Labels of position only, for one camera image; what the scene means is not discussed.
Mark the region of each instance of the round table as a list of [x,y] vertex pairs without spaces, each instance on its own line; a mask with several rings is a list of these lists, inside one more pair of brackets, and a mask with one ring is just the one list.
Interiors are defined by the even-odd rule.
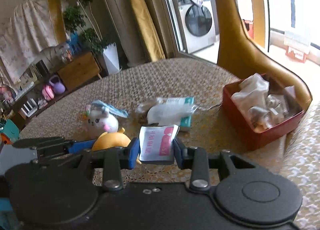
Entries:
[[[119,119],[129,138],[139,135],[141,123],[134,115],[138,104],[155,97],[194,96],[195,104],[211,107],[222,102],[224,85],[238,78],[216,65],[189,58],[166,59],[147,63],[110,75],[71,93],[52,105],[22,130],[22,138],[64,136],[85,140],[86,132],[79,119],[86,104],[99,99],[129,112],[128,119]],[[189,132],[179,132],[186,146],[203,147],[209,153],[229,149],[278,171],[283,157],[284,141],[276,141],[257,151],[247,153],[222,108],[197,111],[192,117]],[[188,181],[190,170],[176,165],[142,164],[134,170],[123,170],[125,181]],[[212,184],[219,182],[216,170],[211,170]],[[102,169],[96,169],[93,182],[101,183]]]

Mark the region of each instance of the washing machine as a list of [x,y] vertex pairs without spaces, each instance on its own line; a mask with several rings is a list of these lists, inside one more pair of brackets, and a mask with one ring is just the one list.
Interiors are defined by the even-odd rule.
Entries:
[[172,2],[186,53],[193,53],[216,42],[211,0],[203,0],[202,7],[191,0]]

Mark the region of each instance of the red crate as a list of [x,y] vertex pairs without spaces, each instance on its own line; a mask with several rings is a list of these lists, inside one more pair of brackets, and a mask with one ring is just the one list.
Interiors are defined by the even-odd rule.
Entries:
[[223,110],[238,132],[241,141],[247,146],[250,151],[256,150],[267,145],[270,142],[282,137],[283,135],[293,131],[297,128],[302,116],[304,115],[304,110],[297,103],[297,101],[281,86],[276,80],[269,77],[268,75],[262,75],[263,79],[269,81],[269,94],[282,94],[285,96],[286,101],[289,106],[289,111],[293,113],[293,116],[284,122],[267,129],[261,133],[254,131],[251,122],[245,118],[239,111],[235,103],[232,101],[231,96],[235,92],[240,91],[239,84],[243,81],[238,81],[236,83],[227,84],[223,88]]

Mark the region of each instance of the wooden cabinet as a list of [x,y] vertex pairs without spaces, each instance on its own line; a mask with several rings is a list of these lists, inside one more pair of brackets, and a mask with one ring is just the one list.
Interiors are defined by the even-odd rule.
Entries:
[[100,68],[91,52],[85,53],[58,71],[63,84],[69,91],[99,75]]

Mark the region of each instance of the leather chair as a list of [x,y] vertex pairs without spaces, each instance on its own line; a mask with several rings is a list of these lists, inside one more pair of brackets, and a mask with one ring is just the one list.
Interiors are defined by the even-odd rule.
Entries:
[[307,110],[312,101],[307,85],[249,38],[235,0],[216,0],[216,4],[220,28],[217,64],[239,78],[268,73],[284,86],[294,85],[298,103]]

